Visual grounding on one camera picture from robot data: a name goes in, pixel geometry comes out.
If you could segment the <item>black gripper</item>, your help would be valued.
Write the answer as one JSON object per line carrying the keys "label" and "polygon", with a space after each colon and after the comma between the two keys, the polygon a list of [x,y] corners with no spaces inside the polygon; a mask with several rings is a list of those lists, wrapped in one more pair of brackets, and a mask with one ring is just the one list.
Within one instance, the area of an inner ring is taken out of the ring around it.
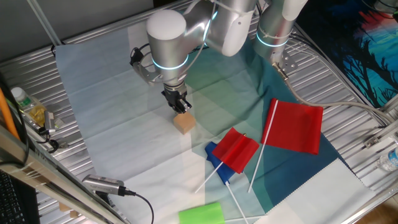
{"label": "black gripper", "polygon": [[184,82],[178,85],[164,83],[164,96],[170,107],[178,114],[186,113],[192,107],[186,100],[187,87]]}

